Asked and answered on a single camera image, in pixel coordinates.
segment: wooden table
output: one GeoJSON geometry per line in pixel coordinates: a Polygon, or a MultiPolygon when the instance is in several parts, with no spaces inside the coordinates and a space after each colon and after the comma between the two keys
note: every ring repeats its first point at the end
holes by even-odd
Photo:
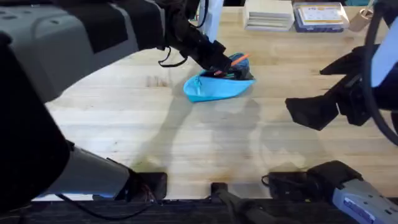
{"type": "MultiPolygon", "coordinates": [[[[358,9],[346,8],[350,17],[358,9]]],[[[140,52],[47,104],[66,138],[136,171],[167,172],[167,198],[204,198],[212,182],[230,183],[243,197],[266,197],[260,178],[270,170],[306,169],[333,159],[358,170],[383,194],[398,196],[398,148],[373,121],[356,127],[339,116],[319,132],[293,123],[284,103],[333,86],[341,76],[318,71],[362,45],[365,32],[248,31],[241,11],[224,9],[218,40],[228,55],[251,55],[257,83],[249,91],[230,100],[191,103],[182,86],[200,67],[189,60],[164,69],[157,61],[165,52],[140,52]]],[[[378,40],[386,30],[383,24],[378,40]]],[[[176,52],[171,58],[181,59],[176,52]]]]}

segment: black cable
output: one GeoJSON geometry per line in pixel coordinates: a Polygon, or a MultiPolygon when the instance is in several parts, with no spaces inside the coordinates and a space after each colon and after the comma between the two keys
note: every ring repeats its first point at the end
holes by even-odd
{"type": "Polygon", "coordinates": [[[85,213],[87,213],[87,214],[89,214],[89,215],[92,215],[92,216],[94,216],[94,217],[96,217],[96,218],[100,218],[100,219],[107,220],[107,221],[121,221],[121,220],[126,220],[126,219],[135,217],[135,216],[137,216],[137,215],[143,213],[144,211],[148,210],[148,208],[150,208],[151,206],[155,205],[154,203],[152,203],[152,204],[147,205],[147,206],[145,206],[144,208],[138,210],[137,212],[134,212],[133,214],[130,214],[130,215],[127,215],[127,216],[124,216],[124,217],[106,217],[106,216],[97,214],[97,213],[95,213],[95,212],[93,212],[93,211],[87,209],[86,207],[80,205],[79,203],[73,201],[72,199],[68,198],[67,196],[65,196],[65,195],[63,195],[63,194],[56,194],[56,196],[57,196],[58,198],[64,200],[64,201],[70,203],[71,205],[76,206],[77,208],[79,208],[80,210],[82,210],[83,212],[85,212],[85,213]]]}
{"type": "Polygon", "coordinates": [[[364,75],[363,75],[363,95],[366,107],[372,116],[376,126],[380,129],[388,140],[398,146],[398,135],[391,130],[384,118],[381,116],[376,100],[374,99],[373,89],[371,86],[371,69],[374,53],[374,41],[376,40],[377,30],[384,14],[385,5],[376,3],[374,6],[374,14],[369,25],[368,34],[365,38],[365,57],[364,57],[364,75]]]}
{"type": "Polygon", "coordinates": [[[264,176],[261,177],[261,183],[262,183],[264,186],[269,187],[269,183],[265,182],[265,181],[264,181],[264,178],[268,178],[268,175],[264,175],[264,176]]]}
{"type": "Polygon", "coordinates": [[[196,28],[201,28],[205,24],[208,10],[209,10],[209,0],[205,0],[205,15],[203,15],[203,20],[201,21],[201,24],[199,26],[196,26],[196,28]]]}
{"type": "MultiPolygon", "coordinates": [[[[295,181],[291,181],[289,179],[280,178],[280,177],[272,177],[272,179],[279,180],[280,182],[285,182],[287,184],[291,184],[291,185],[296,186],[296,187],[304,187],[305,186],[304,184],[301,184],[301,183],[298,183],[298,182],[295,182],[295,181]]],[[[261,183],[264,186],[266,186],[266,187],[270,187],[270,185],[269,185],[269,176],[268,175],[262,176],[261,177],[261,183]]]]}

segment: blue cloth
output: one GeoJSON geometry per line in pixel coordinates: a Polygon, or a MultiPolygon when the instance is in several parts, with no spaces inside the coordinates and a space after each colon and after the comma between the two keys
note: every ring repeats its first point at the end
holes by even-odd
{"type": "MultiPolygon", "coordinates": [[[[230,58],[235,60],[243,54],[237,53],[230,58]]],[[[243,73],[249,72],[249,60],[245,59],[234,66],[243,73]]],[[[202,71],[198,75],[190,78],[185,82],[183,90],[188,99],[192,102],[221,100],[237,96],[251,86],[255,80],[230,80],[226,78],[212,78],[201,76],[202,71]]]]}

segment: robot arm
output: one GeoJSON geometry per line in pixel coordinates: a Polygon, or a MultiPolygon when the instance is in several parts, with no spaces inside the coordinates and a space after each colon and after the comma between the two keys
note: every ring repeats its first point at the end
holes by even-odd
{"type": "Polygon", "coordinates": [[[0,7],[0,31],[43,102],[140,50],[171,46],[205,69],[231,64],[219,42],[211,43],[188,22],[182,3],[57,3],[0,7]]]}
{"type": "MultiPolygon", "coordinates": [[[[205,69],[227,70],[231,60],[223,54],[225,48],[188,22],[180,2],[76,0],[10,6],[14,2],[0,1],[6,5],[0,7],[0,94],[6,96],[2,126],[7,130],[2,143],[9,149],[0,162],[7,183],[0,192],[0,200],[7,202],[0,212],[46,194],[127,201],[145,194],[145,175],[74,146],[43,103],[140,50],[173,47],[205,69]]],[[[164,184],[165,175],[155,175],[164,184]]]]}

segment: label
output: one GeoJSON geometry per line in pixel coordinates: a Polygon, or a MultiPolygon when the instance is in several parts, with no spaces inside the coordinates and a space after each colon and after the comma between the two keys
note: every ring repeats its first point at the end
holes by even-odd
{"type": "Polygon", "coordinates": [[[364,210],[363,208],[357,206],[355,202],[353,202],[349,198],[344,198],[344,205],[350,208],[353,212],[357,213],[360,217],[365,219],[368,223],[373,224],[376,220],[376,217],[370,214],[368,211],[364,210]]]}
{"type": "Polygon", "coordinates": [[[343,25],[340,6],[301,5],[298,10],[304,25],[343,25]]]}

